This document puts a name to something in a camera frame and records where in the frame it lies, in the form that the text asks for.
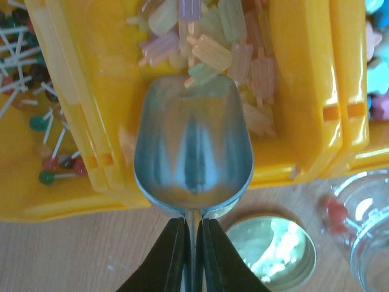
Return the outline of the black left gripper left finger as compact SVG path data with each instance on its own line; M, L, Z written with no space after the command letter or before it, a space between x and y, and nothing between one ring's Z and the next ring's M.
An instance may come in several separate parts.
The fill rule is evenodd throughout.
M185 220L170 219L151 251L119 291L180 291L185 255Z

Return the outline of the yellow popsicle candy bin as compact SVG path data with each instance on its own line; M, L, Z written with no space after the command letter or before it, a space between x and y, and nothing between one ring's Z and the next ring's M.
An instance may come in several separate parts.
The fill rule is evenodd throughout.
M140 68L145 38L125 18L137 1L43 1L60 49L47 64L64 99L83 111L109 187L138 193L119 129L136 134L148 85L178 74L165 61ZM339 98L329 1L270 1L269 22L277 87L272 107L275 139L253 138L251 187L305 183L318 178L341 147Z

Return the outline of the yellow star candy bin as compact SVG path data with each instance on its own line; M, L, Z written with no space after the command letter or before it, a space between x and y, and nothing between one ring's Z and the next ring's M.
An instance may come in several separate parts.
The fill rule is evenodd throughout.
M324 178L388 167L388 122L368 118L365 3L330 1L329 9L343 144Z

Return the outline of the silver metal scoop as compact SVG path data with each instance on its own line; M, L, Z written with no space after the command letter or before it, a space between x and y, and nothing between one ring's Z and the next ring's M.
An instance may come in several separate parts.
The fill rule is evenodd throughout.
M180 291L201 291L201 222L223 216L241 198L253 176L253 150L238 88L228 76L220 75L215 88L153 93L158 81L183 77L157 78L147 89L134 176L150 203L170 219L185 220Z

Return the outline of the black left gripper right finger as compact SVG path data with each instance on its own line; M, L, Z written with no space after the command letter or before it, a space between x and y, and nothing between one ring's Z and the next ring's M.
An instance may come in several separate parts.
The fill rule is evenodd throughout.
M201 222L207 291L269 291L246 266L216 219Z

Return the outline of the yellow lollipop bin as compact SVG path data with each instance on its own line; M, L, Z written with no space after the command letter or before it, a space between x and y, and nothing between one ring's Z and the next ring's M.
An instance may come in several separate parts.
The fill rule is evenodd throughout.
M148 207L131 165L148 82L135 9L1 2L1 220Z

